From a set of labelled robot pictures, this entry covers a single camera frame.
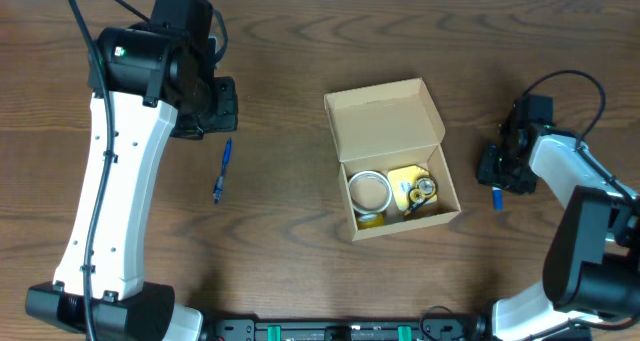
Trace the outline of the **cardboard box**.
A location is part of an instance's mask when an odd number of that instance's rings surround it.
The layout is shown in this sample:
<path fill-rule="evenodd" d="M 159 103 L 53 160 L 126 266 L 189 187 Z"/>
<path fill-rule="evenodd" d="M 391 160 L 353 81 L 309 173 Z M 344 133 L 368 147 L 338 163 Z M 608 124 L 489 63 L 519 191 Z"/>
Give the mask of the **cardboard box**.
<path fill-rule="evenodd" d="M 461 211 L 443 153 L 445 127 L 420 78 L 329 93 L 324 97 L 339 160 L 338 182 L 347 224 L 355 241 L 445 224 Z M 388 179 L 398 168 L 427 169 L 438 184 L 437 201 L 406 216 L 393 199 L 381 212 L 385 224 L 359 230 L 348 181 L 361 171 Z"/>

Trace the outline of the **large white tape roll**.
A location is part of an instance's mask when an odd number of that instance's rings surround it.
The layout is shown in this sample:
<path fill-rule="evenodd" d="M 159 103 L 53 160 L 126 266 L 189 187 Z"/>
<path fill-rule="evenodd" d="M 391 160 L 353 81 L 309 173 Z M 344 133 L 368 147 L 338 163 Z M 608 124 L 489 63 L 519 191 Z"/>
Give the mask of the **large white tape roll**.
<path fill-rule="evenodd" d="M 393 199 L 390 182 L 377 171 L 354 174 L 348 181 L 348 191 L 354 210 L 361 214 L 381 213 Z"/>

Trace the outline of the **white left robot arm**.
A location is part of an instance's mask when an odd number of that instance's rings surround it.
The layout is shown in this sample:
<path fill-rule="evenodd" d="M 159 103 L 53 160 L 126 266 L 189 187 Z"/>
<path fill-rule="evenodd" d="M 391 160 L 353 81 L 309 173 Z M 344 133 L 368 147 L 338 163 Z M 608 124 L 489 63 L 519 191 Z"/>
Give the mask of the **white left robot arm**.
<path fill-rule="evenodd" d="M 90 46 L 91 142 L 69 242 L 26 313 L 89 340 L 210 340 L 205 315 L 149 282 L 144 242 L 157 172 L 172 138 L 238 124 L 224 50 L 207 29 L 169 22 L 107 28 Z"/>

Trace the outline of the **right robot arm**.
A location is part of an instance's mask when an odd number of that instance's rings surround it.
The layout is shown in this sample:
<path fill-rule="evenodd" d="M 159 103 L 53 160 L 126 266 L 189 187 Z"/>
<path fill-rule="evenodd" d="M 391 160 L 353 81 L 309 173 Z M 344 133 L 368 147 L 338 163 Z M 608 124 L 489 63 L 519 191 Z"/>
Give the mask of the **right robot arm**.
<path fill-rule="evenodd" d="M 621 331 L 639 322 L 639 196 L 578 136 L 533 123 L 505 126 L 478 180 L 516 194 L 539 180 L 564 209 L 540 281 L 492 307 L 495 340 L 543 340 L 569 330 Z"/>

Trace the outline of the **blue white marker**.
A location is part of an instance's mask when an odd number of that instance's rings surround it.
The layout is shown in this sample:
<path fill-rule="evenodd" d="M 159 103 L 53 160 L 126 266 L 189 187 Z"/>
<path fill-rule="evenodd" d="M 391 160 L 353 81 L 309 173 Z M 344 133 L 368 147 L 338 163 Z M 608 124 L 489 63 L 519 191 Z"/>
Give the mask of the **blue white marker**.
<path fill-rule="evenodd" d="M 502 190 L 498 187 L 493 187 L 492 188 L 492 201 L 493 201 L 493 208 L 497 211 L 500 211 L 504 208 L 503 206 L 503 194 L 502 194 Z"/>

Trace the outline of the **small yellow tape roll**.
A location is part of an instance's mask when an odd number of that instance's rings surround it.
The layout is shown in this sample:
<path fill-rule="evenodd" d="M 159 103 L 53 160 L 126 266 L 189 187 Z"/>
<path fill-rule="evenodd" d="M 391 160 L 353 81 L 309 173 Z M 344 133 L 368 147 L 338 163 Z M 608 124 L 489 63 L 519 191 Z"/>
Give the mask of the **small yellow tape roll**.
<path fill-rule="evenodd" d="M 356 224 L 359 230 L 380 227 L 385 224 L 382 213 L 361 214 L 356 217 Z"/>

